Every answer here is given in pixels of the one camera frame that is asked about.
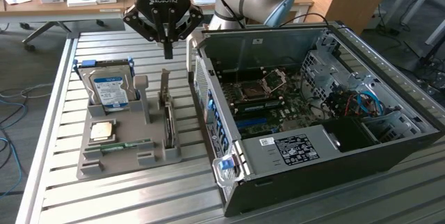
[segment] aluminum extrusion table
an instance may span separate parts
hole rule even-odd
[[[180,44],[176,58],[165,60],[164,51],[137,33],[83,33],[67,40],[18,223],[435,223],[445,219],[445,140],[412,154],[389,172],[225,218],[186,78],[189,48]],[[160,89],[161,69],[172,71],[185,161],[79,181],[87,92],[71,63],[75,58],[129,56],[136,72],[149,75],[149,96]]]

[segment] robotiq logo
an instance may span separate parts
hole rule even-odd
[[[156,3],[178,3],[178,0],[150,0],[150,5]]]

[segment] gray 3d-printed holder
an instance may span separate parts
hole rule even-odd
[[[174,146],[166,148],[166,107],[172,109],[173,129],[177,130],[173,100],[160,104],[160,98],[148,98],[148,76],[134,77],[141,99],[129,102],[129,109],[107,113],[102,105],[90,105],[82,137],[78,179],[106,177],[136,170],[178,163],[181,145],[178,133]],[[110,138],[91,141],[91,127],[99,122],[113,124]]]

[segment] western digital hard drive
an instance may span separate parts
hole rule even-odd
[[[77,69],[89,93],[91,105],[118,111],[138,99],[133,86],[133,60],[85,60]]]

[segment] hard drive label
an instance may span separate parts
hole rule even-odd
[[[94,82],[102,104],[106,107],[119,108],[129,104],[128,93],[122,88],[125,84],[122,77],[97,78]]]
[[[288,165],[319,159],[319,153],[305,134],[276,140],[276,145]]]

